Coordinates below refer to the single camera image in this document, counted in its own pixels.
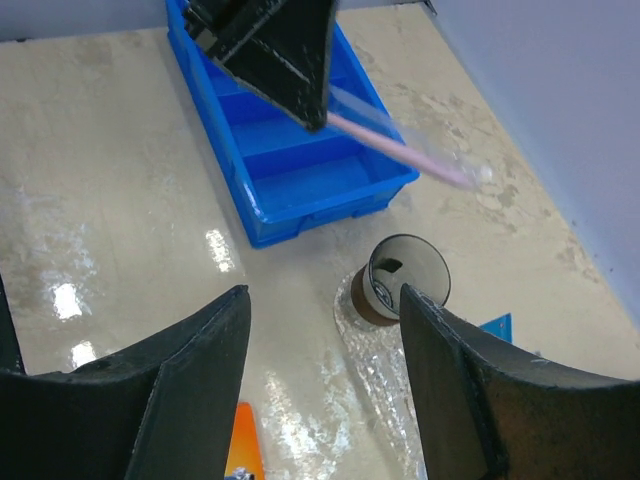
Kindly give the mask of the dark smoked plastic cup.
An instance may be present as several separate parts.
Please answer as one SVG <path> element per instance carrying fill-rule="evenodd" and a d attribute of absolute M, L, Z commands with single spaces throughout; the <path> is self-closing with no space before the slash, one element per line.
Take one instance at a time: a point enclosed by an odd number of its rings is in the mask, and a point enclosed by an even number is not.
<path fill-rule="evenodd" d="M 444 256 L 427 240 L 394 234 L 380 241 L 351 282 L 357 313 L 376 326 L 399 322 L 402 286 L 409 284 L 435 304 L 446 304 L 452 287 Z"/>

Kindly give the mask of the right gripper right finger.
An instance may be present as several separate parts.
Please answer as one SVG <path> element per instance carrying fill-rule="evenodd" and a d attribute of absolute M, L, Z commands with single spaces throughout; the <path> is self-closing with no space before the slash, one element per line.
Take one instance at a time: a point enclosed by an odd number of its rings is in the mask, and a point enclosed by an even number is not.
<path fill-rule="evenodd" d="M 401 289 L 430 479 L 636 479 L 639 384 L 522 350 Z"/>

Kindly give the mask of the pink toothbrush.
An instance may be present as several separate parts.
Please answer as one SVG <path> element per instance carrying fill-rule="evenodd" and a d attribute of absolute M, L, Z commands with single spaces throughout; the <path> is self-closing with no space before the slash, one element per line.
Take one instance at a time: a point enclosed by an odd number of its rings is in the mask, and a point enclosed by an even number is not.
<path fill-rule="evenodd" d="M 447 185 L 477 190 L 492 182 L 489 165 L 438 148 L 422 133 L 397 123 L 382 108 L 332 85 L 327 125 L 362 145 Z"/>

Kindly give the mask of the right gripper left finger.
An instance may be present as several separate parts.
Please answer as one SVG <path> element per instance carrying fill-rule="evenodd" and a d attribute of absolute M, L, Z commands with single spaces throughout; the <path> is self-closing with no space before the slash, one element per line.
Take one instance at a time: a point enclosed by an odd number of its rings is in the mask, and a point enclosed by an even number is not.
<path fill-rule="evenodd" d="M 2 477 L 222 478 L 249 332 L 249 291 L 238 285 L 127 348 L 30 375 L 3 309 Z"/>

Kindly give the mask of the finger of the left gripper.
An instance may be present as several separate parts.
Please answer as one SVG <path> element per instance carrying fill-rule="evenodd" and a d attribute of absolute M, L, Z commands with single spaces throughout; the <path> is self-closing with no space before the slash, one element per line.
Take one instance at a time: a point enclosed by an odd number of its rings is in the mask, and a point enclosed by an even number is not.
<path fill-rule="evenodd" d="M 188 1 L 185 30 L 237 83 L 306 131 L 327 124 L 335 0 Z"/>

